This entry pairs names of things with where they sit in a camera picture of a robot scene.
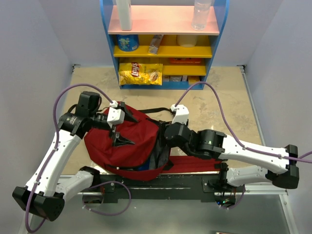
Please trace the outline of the yellow small box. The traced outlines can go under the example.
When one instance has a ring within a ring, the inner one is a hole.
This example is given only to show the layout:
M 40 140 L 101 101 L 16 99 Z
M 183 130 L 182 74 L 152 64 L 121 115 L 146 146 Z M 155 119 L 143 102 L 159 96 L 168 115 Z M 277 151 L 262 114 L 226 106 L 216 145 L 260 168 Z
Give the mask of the yellow small box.
M 200 76 L 188 76 L 188 84 L 193 85 L 197 82 L 200 82 Z

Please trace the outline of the white small carton boxes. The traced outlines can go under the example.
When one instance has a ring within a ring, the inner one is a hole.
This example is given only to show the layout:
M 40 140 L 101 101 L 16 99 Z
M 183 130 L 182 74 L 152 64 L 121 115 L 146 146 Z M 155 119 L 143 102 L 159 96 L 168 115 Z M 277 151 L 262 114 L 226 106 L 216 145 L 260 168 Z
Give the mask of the white small carton boxes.
M 164 75 L 162 77 L 163 82 L 181 82 L 187 81 L 188 76 L 176 76 L 176 75 Z

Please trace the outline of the yellow Lays chips bag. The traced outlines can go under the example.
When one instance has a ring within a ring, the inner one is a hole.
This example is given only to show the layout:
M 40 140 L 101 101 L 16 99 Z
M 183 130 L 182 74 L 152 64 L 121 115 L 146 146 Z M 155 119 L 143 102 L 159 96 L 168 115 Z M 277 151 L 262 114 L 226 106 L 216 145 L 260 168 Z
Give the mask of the yellow Lays chips bag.
M 162 64 L 126 62 L 119 65 L 120 85 L 162 85 Z

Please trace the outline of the brown wrapped snack bar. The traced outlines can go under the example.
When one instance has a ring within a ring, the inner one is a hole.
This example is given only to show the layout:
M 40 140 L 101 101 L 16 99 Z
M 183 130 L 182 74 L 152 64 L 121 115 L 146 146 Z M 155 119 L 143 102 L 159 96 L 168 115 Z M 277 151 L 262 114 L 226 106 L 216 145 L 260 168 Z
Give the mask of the brown wrapped snack bar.
M 149 45 L 148 53 L 156 55 L 164 35 L 154 35 Z

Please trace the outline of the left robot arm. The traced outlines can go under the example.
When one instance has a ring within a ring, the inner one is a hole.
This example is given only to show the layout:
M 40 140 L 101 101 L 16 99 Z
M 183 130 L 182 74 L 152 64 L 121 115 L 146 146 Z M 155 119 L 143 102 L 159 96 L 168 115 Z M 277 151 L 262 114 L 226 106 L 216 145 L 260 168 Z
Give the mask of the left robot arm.
M 54 221 L 62 212 L 65 202 L 84 189 L 96 191 L 101 186 L 99 171 L 90 167 L 81 168 L 69 182 L 58 184 L 70 155 L 86 133 L 92 128 L 106 130 L 113 146 L 122 146 L 132 141 L 117 132 L 117 125 L 124 121 L 137 123 L 124 102 L 113 101 L 108 113 L 100 113 L 102 98 L 98 93 L 84 91 L 78 103 L 63 114 L 57 124 L 52 144 L 40 166 L 23 187 L 16 187 L 13 199 L 24 210 L 45 220 Z

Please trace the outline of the clear plastic water bottle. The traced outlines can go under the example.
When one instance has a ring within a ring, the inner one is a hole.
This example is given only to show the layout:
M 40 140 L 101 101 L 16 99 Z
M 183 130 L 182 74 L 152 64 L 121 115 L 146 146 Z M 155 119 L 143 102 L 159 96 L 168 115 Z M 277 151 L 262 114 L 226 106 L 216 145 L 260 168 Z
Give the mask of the clear plastic water bottle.
M 207 19 L 212 0 L 195 0 L 191 26 L 196 31 L 202 31 L 207 25 Z

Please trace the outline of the blue snack canister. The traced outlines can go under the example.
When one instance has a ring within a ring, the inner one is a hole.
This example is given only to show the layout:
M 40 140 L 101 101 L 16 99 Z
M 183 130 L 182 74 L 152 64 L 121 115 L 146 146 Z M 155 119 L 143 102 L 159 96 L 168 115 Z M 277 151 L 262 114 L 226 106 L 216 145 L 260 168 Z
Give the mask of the blue snack canister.
M 121 51 L 131 52 L 139 47 L 138 35 L 117 35 L 117 44 Z

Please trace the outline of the cream white jar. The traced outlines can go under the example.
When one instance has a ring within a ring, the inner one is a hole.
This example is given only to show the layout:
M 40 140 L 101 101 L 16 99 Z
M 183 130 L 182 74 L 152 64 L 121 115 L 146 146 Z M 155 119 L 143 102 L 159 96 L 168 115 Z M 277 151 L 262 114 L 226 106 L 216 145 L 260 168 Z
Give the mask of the cream white jar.
M 179 46 L 191 48 L 196 46 L 198 35 L 177 35 L 176 42 Z

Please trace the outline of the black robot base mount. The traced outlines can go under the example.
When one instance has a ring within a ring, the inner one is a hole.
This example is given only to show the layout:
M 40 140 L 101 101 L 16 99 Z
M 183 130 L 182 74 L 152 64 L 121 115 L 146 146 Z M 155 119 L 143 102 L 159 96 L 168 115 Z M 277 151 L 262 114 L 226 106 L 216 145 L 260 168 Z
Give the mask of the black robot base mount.
M 161 174 L 150 181 L 136 181 L 118 175 L 100 175 L 95 184 L 107 184 L 99 188 L 85 189 L 83 198 L 91 199 L 92 195 L 103 197 L 104 203 L 117 203 L 119 199 L 128 199 L 126 189 L 130 190 L 131 198 L 154 200 L 199 200 L 226 204 L 235 202 L 243 187 L 226 189 L 213 187 L 219 179 L 218 174 Z

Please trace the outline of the red backpack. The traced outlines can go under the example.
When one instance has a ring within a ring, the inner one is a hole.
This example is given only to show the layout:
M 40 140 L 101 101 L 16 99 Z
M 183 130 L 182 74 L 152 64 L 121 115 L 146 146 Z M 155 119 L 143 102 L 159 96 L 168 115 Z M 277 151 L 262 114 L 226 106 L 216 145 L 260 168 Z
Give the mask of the red backpack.
M 221 161 L 202 160 L 194 156 L 171 156 L 171 148 L 166 144 L 165 122 L 151 119 L 150 113 L 167 111 L 167 108 L 136 110 L 127 107 L 138 123 L 125 121 L 117 126 L 117 132 L 135 143 L 120 147 L 112 146 L 109 131 L 91 129 L 84 137 L 90 159 L 101 168 L 113 174 L 139 181 L 155 179 L 162 173 L 196 173 L 219 171 Z M 149 164 L 149 170 L 138 168 Z

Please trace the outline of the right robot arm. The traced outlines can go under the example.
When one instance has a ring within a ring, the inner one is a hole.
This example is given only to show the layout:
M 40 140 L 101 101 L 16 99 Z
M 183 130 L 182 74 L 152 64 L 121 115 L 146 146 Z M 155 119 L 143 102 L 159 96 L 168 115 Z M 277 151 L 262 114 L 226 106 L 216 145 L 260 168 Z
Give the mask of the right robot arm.
M 195 132 L 178 122 L 166 128 L 164 138 L 170 147 L 178 147 L 188 156 L 202 160 L 231 159 L 249 163 L 247 168 L 228 168 L 217 179 L 218 188 L 224 192 L 232 187 L 266 181 L 283 189 L 298 187 L 297 146 L 289 144 L 284 148 L 270 148 L 245 141 L 239 143 L 223 132 Z

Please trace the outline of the white tall bottle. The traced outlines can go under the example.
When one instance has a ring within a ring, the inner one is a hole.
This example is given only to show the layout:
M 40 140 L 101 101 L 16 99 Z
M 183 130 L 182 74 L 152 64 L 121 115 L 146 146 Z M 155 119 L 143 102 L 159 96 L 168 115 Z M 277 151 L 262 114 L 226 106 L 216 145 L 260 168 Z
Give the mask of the white tall bottle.
M 130 0 L 116 0 L 119 23 L 122 31 L 131 31 L 132 13 Z

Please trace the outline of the blue pencil case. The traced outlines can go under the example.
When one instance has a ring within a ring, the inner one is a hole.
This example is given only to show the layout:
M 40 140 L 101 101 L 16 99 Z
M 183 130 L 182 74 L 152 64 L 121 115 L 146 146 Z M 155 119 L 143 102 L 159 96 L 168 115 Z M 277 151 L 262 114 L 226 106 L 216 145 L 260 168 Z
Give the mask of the blue pencil case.
M 149 170 L 149 164 L 144 164 L 138 168 L 139 171 Z

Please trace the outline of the blue shelf unit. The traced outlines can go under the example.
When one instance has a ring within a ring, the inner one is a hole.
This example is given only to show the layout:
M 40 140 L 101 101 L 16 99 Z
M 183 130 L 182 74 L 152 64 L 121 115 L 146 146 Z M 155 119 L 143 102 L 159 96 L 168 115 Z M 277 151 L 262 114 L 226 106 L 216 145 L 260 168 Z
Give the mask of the blue shelf unit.
M 224 31 L 230 2 L 215 0 L 210 8 L 204 30 L 191 27 L 194 8 L 190 5 L 133 5 L 132 30 L 124 32 L 120 28 L 116 4 L 111 0 L 99 2 L 100 13 L 115 73 L 118 73 L 121 58 L 159 58 L 164 75 L 200 76 L 206 82 L 217 48 Z M 117 44 L 117 35 L 138 35 L 139 47 L 131 52 L 123 52 Z M 154 35 L 162 34 L 163 39 L 156 55 L 148 53 Z M 198 35 L 197 44 L 191 48 L 179 46 L 177 35 Z M 169 58 L 202 58 L 200 64 L 170 64 Z

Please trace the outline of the red flat snack box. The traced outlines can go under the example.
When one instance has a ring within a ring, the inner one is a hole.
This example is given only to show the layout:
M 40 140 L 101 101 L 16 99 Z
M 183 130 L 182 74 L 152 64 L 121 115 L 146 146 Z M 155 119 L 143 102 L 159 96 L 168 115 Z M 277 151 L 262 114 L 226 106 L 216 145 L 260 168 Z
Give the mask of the red flat snack box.
M 169 58 L 170 64 L 200 64 L 202 58 Z

